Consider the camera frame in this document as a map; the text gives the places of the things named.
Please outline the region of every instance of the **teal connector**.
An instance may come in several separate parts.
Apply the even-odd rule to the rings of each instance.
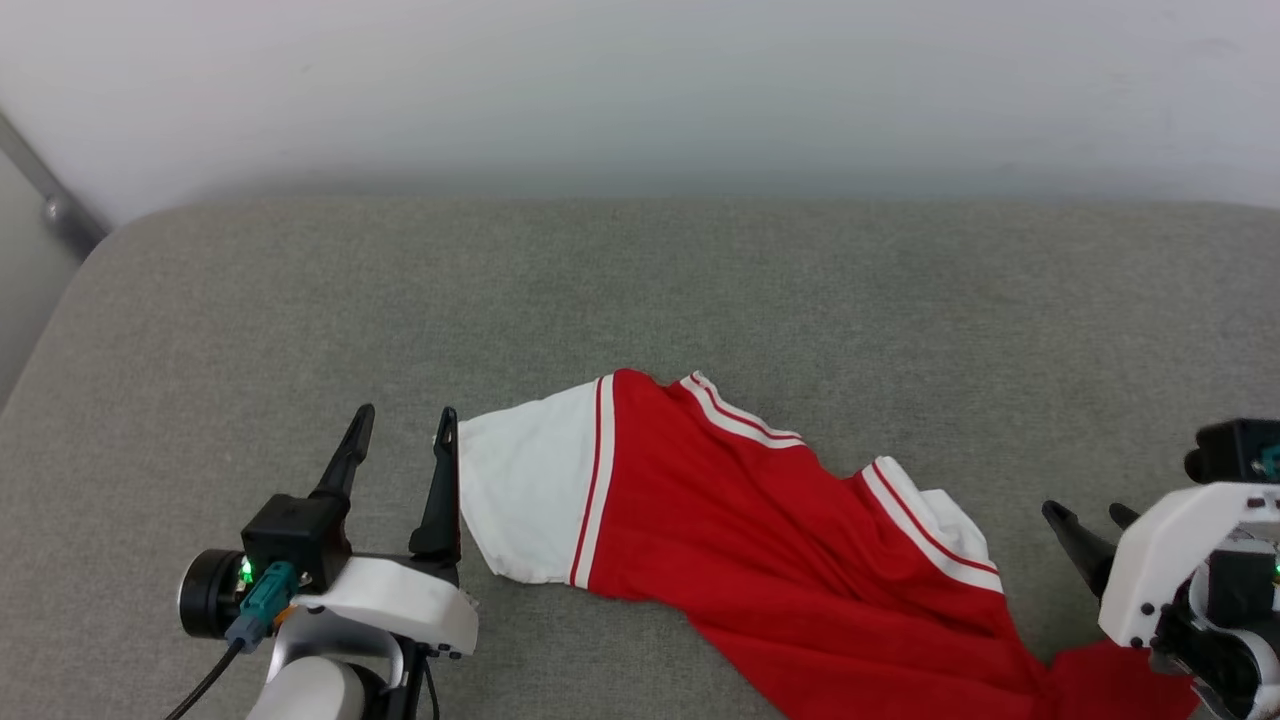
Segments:
[[[262,577],[253,583],[253,589],[248,597],[241,602],[239,618],[227,629],[227,644],[241,641],[241,652],[250,653],[257,650],[271,632],[275,616],[284,612],[289,601],[298,594],[298,573],[289,562],[273,562],[262,573]]]

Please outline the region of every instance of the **cable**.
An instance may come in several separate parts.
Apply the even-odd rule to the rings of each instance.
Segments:
[[[188,694],[186,700],[178,703],[178,707],[173,708],[173,712],[165,716],[164,720],[178,720],[179,717],[186,715],[187,711],[191,710],[191,706],[196,705],[196,701],[198,701],[200,697],[205,694],[205,691],[207,691],[215,682],[218,682],[218,678],[220,678],[221,674],[227,670],[227,667],[232,664],[232,660],[236,660],[236,656],[239,655],[242,647],[244,647],[243,639],[236,638],[234,641],[232,641],[230,644],[227,647],[227,652],[223,653],[223,659],[218,661],[218,665],[214,665],[214,669],[210,670],[207,675],[205,675],[205,679],[201,680],[198,685],[196,685],[196,689],[191,691],[191,694]],[[431,691],[431,700],[435,700],[434,689]]]
[[[435,680],[431,679],[431,664],[422,661],[422,674],[426,675],[426,694],[431,696],[431,720],[440,720],[440,701],[435,697]]]

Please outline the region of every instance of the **white sleeve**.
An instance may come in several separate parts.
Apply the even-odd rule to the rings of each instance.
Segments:
[[[493,573],[522,583],[568,582],[605,392],[612,415],[611,380],[458,424],[462,516]]]

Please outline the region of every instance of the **garment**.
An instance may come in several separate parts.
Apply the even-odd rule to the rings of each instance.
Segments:
[[[837,478],[699,373],[663,387],[618,370],[465,421],[458,443],[462,512],[494,573],[671,605],[790,717],[1164,717],[1146,692],[1070,710],[1088,667],[1060,687],[1028,653],[986,538],[945,491],[891,457]],[[1183,720],[1185,680],[1157,680],[1185,693],[1167,715]]]

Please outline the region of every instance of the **t-shirt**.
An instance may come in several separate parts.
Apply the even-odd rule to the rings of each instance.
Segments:
[[[1100,644],[1046,670],[945,491],[892,457],[838,478],[700,373],[664,387],[618,370],[467,420],[458,445],[494,573],[676,607],[790,717],[1183,720],[1196,705],[1143,651]]]

